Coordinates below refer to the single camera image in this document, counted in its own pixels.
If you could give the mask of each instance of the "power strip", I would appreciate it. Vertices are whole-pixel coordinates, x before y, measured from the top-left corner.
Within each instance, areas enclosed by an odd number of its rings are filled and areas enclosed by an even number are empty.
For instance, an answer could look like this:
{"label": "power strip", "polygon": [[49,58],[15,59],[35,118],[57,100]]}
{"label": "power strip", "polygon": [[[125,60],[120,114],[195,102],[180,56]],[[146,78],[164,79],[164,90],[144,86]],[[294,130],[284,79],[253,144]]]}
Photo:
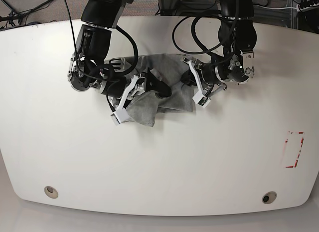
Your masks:
{"label": "power strip", "polygon": [[319,0],[304,0],[297,5],[297,11],[309,11],[319,8]]}

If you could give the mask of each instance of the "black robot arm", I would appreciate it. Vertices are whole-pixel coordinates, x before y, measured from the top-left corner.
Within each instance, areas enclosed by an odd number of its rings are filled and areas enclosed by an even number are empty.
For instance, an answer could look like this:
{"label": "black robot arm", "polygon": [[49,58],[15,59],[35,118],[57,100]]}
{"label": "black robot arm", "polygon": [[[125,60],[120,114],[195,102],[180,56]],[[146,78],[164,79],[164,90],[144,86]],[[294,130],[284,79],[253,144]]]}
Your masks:
{"label": "black robot arm", "polygon": [[[89,0],[81,17],[86,22],[82,25],[76,41],[76,50],[71,58],[68,80],[74,89],[86,91],[90,87],[96,88],[101,94],[112,96],[120,100],[116,110],[109,102],[116,121],[121,123],[127,119],[125,105],[135,95],[141,95],[146,91],[154,91],[159,98],[171,96],[171,89],[154,77],[151,72],[141,72],[133,77],[125,77],[132,72],[138,62],[138,49],[134,40],[119,26],[117,22],[127,3],[134,0]],[[180,49],[174,40],[175,46],[184,53],[204,54],[211,56],[209,63],[188,63],[189,75],[183,75],[182,80],[188,84],[187,78],[196,78],[199,88],[196,103],[204,105],[209,97],[226,89],[225,82],[230,80],[238,83],[246,83],[254,73],[253,48],[257,41],[257,35],[252,24],[254,16],[252,0],[219,0],[221,15],[210,15],[211,11],[197,16],[191,27],[192,36],[203,52],[187,52]],[[220,43],[214,48],[207,49],[196,36],[195,26],[198,20],[204,16],[211,16],[221,20],[218,38]],[[134,62],[128,69],[121,69],[119,61],[110,60],[104,62],[111,41],[112,29],[123,34],[132,44],[134,50]],[[219,46],[223,46],[224,56],[212,52]],[[214,85],[219,85],[219,90],[212,91]]]}

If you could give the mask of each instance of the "white table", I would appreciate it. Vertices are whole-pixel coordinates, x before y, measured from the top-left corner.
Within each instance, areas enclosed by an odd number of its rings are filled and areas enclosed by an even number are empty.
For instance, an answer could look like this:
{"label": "white table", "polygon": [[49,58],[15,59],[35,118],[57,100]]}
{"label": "white table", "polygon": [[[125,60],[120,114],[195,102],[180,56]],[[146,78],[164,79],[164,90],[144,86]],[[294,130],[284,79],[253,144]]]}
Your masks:
{"label": "white table", "polygon": [[[178,53],[171,31],[179,20],[122,17],[119,25],[140,55]],[[80,25],[74,21],[76,35]],[[196,32],[210,47],[218,43],[218,28],[219,21],[202,19]],[[71,88],[68,21],[1,32],[0,149],[16,194],[135,215],[221,215],[303,204],[319,171],[319,37],[263,24],[255,29],[252,81],[229,86],[205,110],[159,115],[153,128],[116,127],[104,96]],[[199,50],[190,21],[176,37],[184,49]],[[132,54],[114,32],[108,58]],[[301,137],[298,166],[286,168],[296,160]],[[47,197],[45,186],[59,197]],[[278,196],[266,205],[262,197],[269,191]]]}

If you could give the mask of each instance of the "gray cloth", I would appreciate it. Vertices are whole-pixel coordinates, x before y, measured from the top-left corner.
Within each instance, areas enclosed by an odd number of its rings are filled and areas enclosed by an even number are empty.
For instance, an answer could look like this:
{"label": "gray cloth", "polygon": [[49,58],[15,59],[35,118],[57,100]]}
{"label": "gray cloth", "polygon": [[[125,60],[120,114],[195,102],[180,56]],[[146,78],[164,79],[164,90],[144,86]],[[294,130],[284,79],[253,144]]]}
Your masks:
{"label": "gray cloth", "polygon": [[[194,96],[194,91],[191,87],[180,82],[182,74],[189,70],[188,65],[181,61],[183,57],[194,60],[193,57],[177,54],[157,54],[139,57],[135,70],[127,77],[130,78],[141,72],[147,72],[147,68],[150,68],[151,73],[157,79],[165,82],[171,88],[172,96],[159,99],[151,91],[135,96],[126,108],[131,117],[130,121],[152,127],[155,123],[156,113],[193,111],[192,97]],[[125,63],[124,69],[127,69],[133,63],[133,58],[125,58],[123,62]]]}

